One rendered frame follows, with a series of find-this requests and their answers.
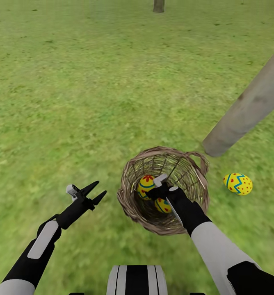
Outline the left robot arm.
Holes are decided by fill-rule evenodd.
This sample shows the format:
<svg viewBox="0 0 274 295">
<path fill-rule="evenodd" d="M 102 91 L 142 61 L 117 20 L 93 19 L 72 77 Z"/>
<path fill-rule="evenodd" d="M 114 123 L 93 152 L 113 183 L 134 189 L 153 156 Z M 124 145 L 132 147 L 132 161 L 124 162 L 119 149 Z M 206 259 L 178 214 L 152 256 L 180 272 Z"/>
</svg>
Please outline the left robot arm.
<svg viewBox="0 0 274 295">
<path fill-rule="evenodd" d="M 55 214 L 42 223 L 37 231 L 37 238 L 26 247 L 8 275 L 0 284 L 0 295 L 33 295 L 46 265 L 55 249 L 54 243 L 61 236 L 61 228 L 68 229 L 88 209 L 103 199 L 107 191 L 87 199 L 86 196 L 98 185 L 95 181 L 83 189 L 68 185 L 66 192 L 72 197 L 73 203 L 61 214 Z"/>
</svg>

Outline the wicker basket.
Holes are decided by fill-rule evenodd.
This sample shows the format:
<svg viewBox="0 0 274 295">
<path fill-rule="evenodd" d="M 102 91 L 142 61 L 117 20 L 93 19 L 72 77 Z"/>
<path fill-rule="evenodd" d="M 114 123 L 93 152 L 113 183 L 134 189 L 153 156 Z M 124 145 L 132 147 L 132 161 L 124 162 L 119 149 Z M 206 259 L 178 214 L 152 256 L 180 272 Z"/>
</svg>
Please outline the wicker basket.
<svg viewBox="0 0 274 295">
<path fill-rule="evenodd" d="M 201 158 L 201 168 L 199 168 L 195 161 L 190 157 L 191 154 Z M 160 161 L 156 161 L 156 158 L 159 155 L 161 155 L 162 159 L 164 159 L 161 167 L 156 166 L 160 165 Z M 170 175 L 172 175 L 175 169 L 180 165 L 182 159 L 186 160 L 189 163 L 189 168 L 182 170 L 183 174 L 179 174 L 180 177 L 177 178 L 177 181 L 179 181 L 181 187 L 184 187 L 183 191 L 188 193 L 189 200 L 192 202 L 196 201 L 196 199 L 200 200 L 199 205 L 206 214 L 210 204 L 208 181 L 206 179 L 206 173 L 210 171 L 208 167 L 210 163 L 204 154 L 197 152 L 196 150 L 184 153 L 181 150 L 176 150 L 167 146 L 158 146 L 141 151 L 137 156 L 128 161 L 123 168 L 121 188 L 118 189 L 118 193 L 116 193 L 117 199 L 120 202 L 126 217 L 130 218 L 133 222 L 139 222 L 146 230 L 160 236 L 180 235 L 187 234 L 188 232 L 187 229 L 183 227 L 179 219 L 177 219 L 174 212 L 168 213 L 163 217 L 155 218 L 157 215 L 161 215 L 162 213 L 151 208 L 151 205 L 154 203 L 151 199 L 142 199 L 148 209 L 147 213 L 149 217 L 146 216 L 137 202 L 136 195 L 139 181 L 148 173 L 145 166 L 150 165 L 148 170 L 151 174 L 154 171 L 159 172 L 153 174 L 153 177 L 156 179 L 162 175 L 162 172 L 165 170 L 165 166 L 168 163 L 167 160 L 169 160 L 171 155 L 176 157 L 176 163 L 172 164 L 173 168 L 168 174 L 168 177 L 161 182 L 166 182 L 167 185 L 170 186 L 172 183 L 169 181 Z M 145 161 L 147 159 L 150 160 Z M 139 167 L 138 169 L 136 169 L 137 166 Z M 131 171 L 129 172 L 130 169 Z M 190 182 L 190 172 L 192 170 L 193 177 L 195 177 L 196 180 L 193 183 Z M 189 180 L 188 183 L 183 181 L 186 179 L 185 177 Z M 173 183 L 176 184 L 176 186 L 179 186 L 179 184 L 176 183 L 177 181 L 174 180 Z"/>
</svg>

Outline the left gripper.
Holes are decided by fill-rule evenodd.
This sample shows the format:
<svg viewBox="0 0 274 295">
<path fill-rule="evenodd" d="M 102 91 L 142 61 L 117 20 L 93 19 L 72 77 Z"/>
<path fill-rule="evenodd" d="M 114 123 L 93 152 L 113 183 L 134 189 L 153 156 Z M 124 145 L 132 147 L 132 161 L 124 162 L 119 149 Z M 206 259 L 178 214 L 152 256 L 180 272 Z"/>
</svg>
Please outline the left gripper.
<svg viewBox="0 0 274 295">
<path fill-rule="evenodd" d="M 76 193 L 76 197 L 78 198 L 74 201 L 70 206 L 68 206 L 65 210 L 68 216 L 74 222 L 82 216 L 88 209 L 93 210 L 95 205 L 103 199 L 107 191 L 105 190 L 100 195 L 95 197 L 93 200 L 91 198 L 87 199 L 86 196 L 98 185 L 99 181 L 95 181 L 92 184 L 88 185 L 87 187 L 83 188 Z"/>
</svg>

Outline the easter egg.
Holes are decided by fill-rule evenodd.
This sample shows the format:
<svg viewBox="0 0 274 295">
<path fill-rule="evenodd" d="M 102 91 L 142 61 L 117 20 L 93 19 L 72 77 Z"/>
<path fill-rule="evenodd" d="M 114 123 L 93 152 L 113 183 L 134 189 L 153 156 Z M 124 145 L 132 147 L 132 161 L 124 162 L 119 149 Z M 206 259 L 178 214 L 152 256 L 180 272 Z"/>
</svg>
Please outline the easter egg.
<svg viewBox="0 0 274 295">
<path fill-rule="evenodd" d="M 155 188 L 153 180 L 155 178 L 152 175 L 145 175 L 138 183 L 137 194 L 140 198 L 144 200 L 149 200 L 149 197 L 146 195 L 145 191 L 150 191 Z"/>
<path fill-rule="evenodd" d="M 161 198 L 158 198 L 154 201 L 154 207 L 158 212 L 161 212 L 164 214 L 173 212 L 169 203 L 166 200 L 161 199 Z"/>
<path fill-rule="evenodd" d="M 252 190 L 251 179 L 240 173 L 233 173 L 225 176 L 224 184 L 231 192 L 238 195 L 247 195 Z"/>
</svg>

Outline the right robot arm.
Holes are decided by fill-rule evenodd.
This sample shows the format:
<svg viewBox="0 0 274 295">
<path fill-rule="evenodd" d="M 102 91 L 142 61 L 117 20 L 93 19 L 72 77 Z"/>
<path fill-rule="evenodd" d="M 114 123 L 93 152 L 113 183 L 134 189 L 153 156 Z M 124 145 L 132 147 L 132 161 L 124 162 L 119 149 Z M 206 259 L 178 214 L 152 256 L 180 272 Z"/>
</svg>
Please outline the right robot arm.
<svg viewBox="0 0 274 295">
<path fill-rule="evenodd" d="M 180 186 L 168 186 L 168 174 L 153 180 L 155 188 L 145 191 L 152 201 L 166 200 L 198 249 L 220 295 L 274 295 L 274 276 L 236 246 L 189 200 Z"/>
</svg>

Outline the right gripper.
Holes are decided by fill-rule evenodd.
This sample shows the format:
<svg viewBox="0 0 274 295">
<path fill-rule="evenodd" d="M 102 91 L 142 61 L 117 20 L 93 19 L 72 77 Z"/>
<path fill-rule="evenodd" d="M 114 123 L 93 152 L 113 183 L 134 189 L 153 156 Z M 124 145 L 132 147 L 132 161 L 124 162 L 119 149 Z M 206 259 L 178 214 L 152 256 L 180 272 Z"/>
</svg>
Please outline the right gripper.
<svg viewBox="0 0 274 295">
<path fill-rule="evenodd" d="M 149 199 L 151 199 L 152 201 L 155 201 L 158 198 L 163 199 L 161 196 L 161 191 L 165 187 L 168 187 L 168 185 L 166 182 L 163 182 L 160 187 L 155 187 L 155 188 L 151 189 L 150 191 L 145 191 L 145 193 L 149 197 Z"/>
</svg>

